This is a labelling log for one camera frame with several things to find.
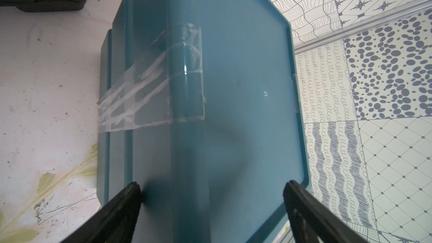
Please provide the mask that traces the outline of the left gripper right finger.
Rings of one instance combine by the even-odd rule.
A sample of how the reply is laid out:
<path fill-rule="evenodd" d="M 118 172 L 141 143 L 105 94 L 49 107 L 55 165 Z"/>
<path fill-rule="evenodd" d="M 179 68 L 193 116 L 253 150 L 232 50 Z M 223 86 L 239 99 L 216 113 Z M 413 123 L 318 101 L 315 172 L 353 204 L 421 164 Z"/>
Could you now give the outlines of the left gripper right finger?
<path fill-rule="evenodd" d="M 294 240 L 297 243 L 365 243 L 296 181 L 286 184 L 283 192 Z"/>

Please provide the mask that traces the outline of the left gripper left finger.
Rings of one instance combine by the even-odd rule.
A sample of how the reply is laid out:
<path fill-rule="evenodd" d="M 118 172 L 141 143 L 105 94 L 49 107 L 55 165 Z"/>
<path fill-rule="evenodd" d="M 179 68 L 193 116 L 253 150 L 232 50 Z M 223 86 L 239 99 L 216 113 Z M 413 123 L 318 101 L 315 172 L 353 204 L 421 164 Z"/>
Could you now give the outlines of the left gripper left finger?
<path fill-rule="evenodd" d="M 131 182 L 63 243 L 130 243 L 141 204 L 141 189 Z"/>

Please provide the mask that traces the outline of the teal plastic drawer cabinet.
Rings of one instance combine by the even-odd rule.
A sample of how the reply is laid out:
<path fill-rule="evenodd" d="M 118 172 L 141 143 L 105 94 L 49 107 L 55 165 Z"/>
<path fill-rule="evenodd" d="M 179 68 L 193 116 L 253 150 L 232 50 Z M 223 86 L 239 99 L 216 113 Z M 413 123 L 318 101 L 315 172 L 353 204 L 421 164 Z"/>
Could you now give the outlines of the teal plastic drawer cabinet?
<path fill-rule="evenodd" d="M 134 243 L 270 243 L 308 183 L 288 21 L 270 0 L 133 0 L 133 64 L 100 100 L 130 133 Z"/>

